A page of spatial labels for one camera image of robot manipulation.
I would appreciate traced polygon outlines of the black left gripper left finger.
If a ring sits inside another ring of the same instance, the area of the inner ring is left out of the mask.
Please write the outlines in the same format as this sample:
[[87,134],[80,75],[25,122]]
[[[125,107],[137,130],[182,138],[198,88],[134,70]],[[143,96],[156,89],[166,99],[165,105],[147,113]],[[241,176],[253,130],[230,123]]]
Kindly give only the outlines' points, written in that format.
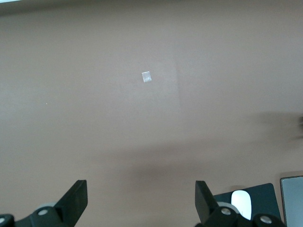
[[16,227],[74,227],[88,204],[87,181],[77,180],[54,206],[45,206],[14,223]]

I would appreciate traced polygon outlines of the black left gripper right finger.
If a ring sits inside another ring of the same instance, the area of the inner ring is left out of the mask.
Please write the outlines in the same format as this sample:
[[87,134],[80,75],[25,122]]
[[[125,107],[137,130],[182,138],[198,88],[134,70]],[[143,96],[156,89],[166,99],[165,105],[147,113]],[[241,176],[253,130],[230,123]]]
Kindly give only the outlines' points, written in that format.
[[251,227],[246,220],[232,208],[219,206],[209,187],[204,181],[196,181],[195,207],[200,218],[197,227]]

